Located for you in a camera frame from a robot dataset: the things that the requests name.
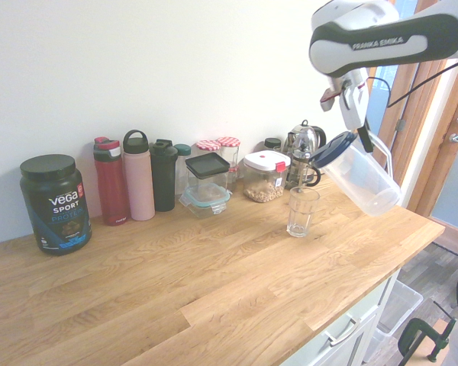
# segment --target red checkered lid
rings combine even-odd
[[[239,141],[236,137],[221,137],[220,139],[217,139],[217,141],[223,147],[238,147],[241,144],[241,141]]]
[[[221,144],[215,140],[200,140],[195,145],[205,151],[217,151],[221,148]]]

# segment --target cabinet handle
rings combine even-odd
[[[336,347],[337,345],[343,343],[344,341],[346,341],[349,337],[351,337],[355,331],[358,330],[358,328],[360,327],[360,324],[361,324],[361,319],[354,319],[353,317],[351,317],[350,319],[350,322],[353,324],[353,326],[347,330],[340,338],[338,339],[335,339],[331,334],[329,334],[328,332],[326,332],[326,336],[329,338],[329,340],[331,341],[331,344],[330,346],[331,347]]]

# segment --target black cap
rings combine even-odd
[[[165,140],[165,139],[157,139],[157,143],[167,143],[168,146],[173,146],[173,142],[171,140]]]
[[[154,162],[175,162],[178,159],[178,150],[167,142],[155,142],[150,147],[151,159]]]
[[[58,181],[75,170],[75,159],[61,154],[36,156],[21,164],[22,175],[33,181]]]
[[[333,162],[356,139],[356,134],[350,131],[337,135],[329,143],[316,150],[309,159],[318,169]]]
[[[131,137],[135,133],[140,133],[142,137]],[[124,152],[127,154],[142,154],[150,149],[146,135],[139,130],[130,130],[127,132],[122,146],[124,147]]]
[[[282,141],[280,139],[274,139],[273,137],[268,137],[265,140],[265,146],[269,149],[275,149],[276,147],[280,147],[282,145]]]

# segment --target red water bottle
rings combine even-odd
[[[98,192],[104,223],[117,226],[129,217],[129,199],[122,169],[121,144],[118,140],[97,137],[93,157],[98,176]]]

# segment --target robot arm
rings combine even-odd
[[[358,130],[368,152],[371,143],[380,147],[382,142],[364,127],[366,67],[458,57],[458,0],[442,0],[410,18],[398,18],[386,0],[331,0],[312,16],[311,63],[331,78],[321,106],[330,110],[339,96],[347,129]],[[388,149],[380,150],[391,161]]]

